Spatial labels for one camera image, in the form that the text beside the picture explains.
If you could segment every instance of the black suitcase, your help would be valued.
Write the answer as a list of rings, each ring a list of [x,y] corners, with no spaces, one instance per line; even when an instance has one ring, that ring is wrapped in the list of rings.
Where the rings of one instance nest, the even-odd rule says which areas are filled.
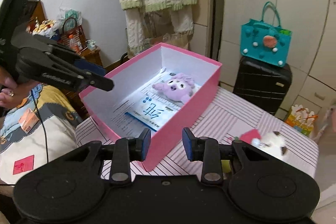
[[[250,57],[242,57],[233,93],[275,115],[290,85],[288,64],[276,67]]]

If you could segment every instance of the purple plush toy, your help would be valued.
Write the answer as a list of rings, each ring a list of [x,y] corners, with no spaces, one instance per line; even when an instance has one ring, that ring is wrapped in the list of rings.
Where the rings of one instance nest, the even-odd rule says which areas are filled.
[[[163,92],[169,99],[186,103],[193,95],[194,80],[183,73],[178,73],[164,83],[154,84],[152,87]]]

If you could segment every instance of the white and blue package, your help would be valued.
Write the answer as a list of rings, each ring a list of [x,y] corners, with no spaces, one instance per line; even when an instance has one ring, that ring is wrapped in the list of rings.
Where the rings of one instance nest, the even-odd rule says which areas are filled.
[[[126,114],[135,117],[154,131],[158,131],[176,112],[177,110],[159,100],[146,96],[132,105]]]

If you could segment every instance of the striped tablecloth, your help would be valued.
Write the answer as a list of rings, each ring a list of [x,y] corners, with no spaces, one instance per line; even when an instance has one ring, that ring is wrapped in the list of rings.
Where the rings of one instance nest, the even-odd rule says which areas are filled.
[[[231,144],[236,136],[256,128],[261,136],[279,131],[286,139],[289,155],[286,162],[314,177],[319,149],[316,143],[298,133],[278,118],[245,101],[235,94],[218,88],[216,97],[192,126],[195,136],[215,138],[222,144]],[[76,129],[77,144],[81,146],[92,140],[103,144],[112,141],[99,131],[91,118]],[[102,177],[108,179],[111,161],[105,161]],[[151,172],[146,172],[135,162],[131,164],[132,179],[135,175],[201,175],[202,163],[187,160],[182,141]]]

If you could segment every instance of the cabinet handle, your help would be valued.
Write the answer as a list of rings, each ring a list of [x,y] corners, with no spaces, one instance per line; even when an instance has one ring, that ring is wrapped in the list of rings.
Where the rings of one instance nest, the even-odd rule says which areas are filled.
[[[314,93],[314,95],[322,101],[324,101],[324,99],[326,98],[325,96],[318,95],[316,92]]]

